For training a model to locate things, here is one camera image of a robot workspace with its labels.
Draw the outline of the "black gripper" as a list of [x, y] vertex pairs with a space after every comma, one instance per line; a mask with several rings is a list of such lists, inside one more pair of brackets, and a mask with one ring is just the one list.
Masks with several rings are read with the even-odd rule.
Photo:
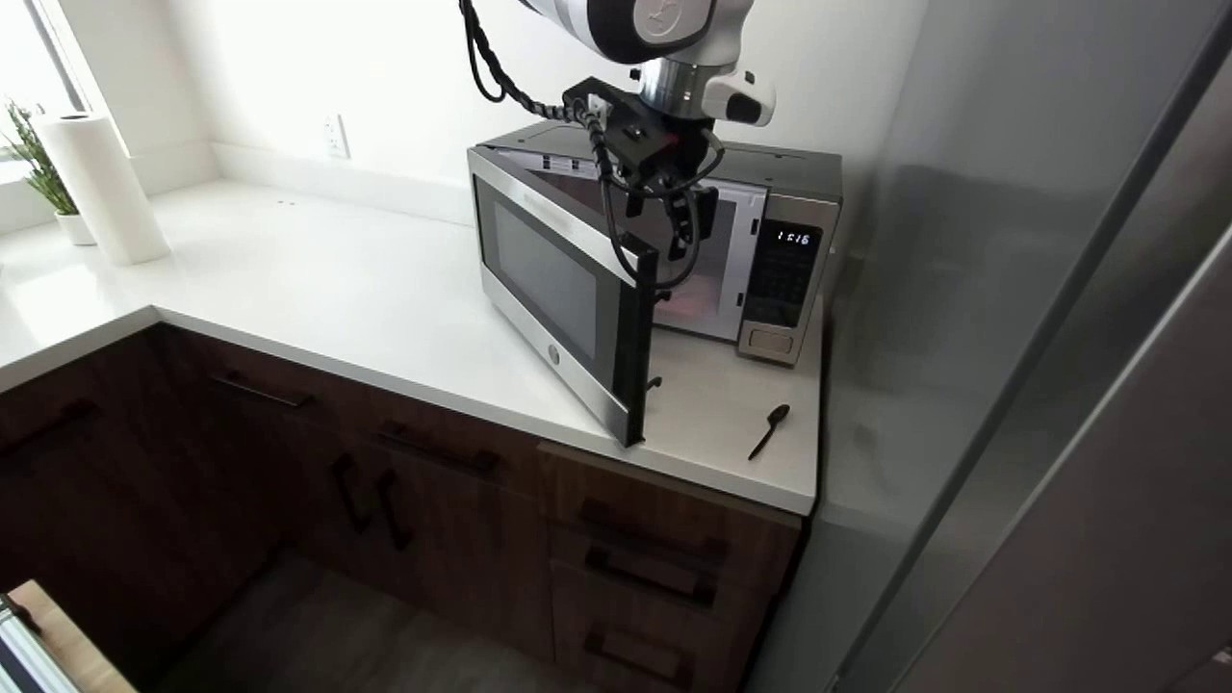
[[[596, 77], [570, 83], [561, 106], [615, 160], [619, 175], [646, 193], [691, 189], [724, 156], [709, 119], [661, 114], [636, 92]], [[713, 240], [715, 189], [697, 186], [691, 202], [697, 240]]]

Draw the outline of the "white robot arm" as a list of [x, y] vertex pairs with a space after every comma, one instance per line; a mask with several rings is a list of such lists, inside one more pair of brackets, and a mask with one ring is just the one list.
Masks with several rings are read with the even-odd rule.
[[641, 215], [661, 196], [678, 234], [697, 227], [694, 193], [715, 150], [713, 121], [768, 121], [774, 96], [738, 64], [738, 30], [755, 0], [525, 0], [583, 47], [642, 64], [624, 92], [587, 77], [561, 92], [568, 114], [591, 132], [600, 186], [629, 189]]

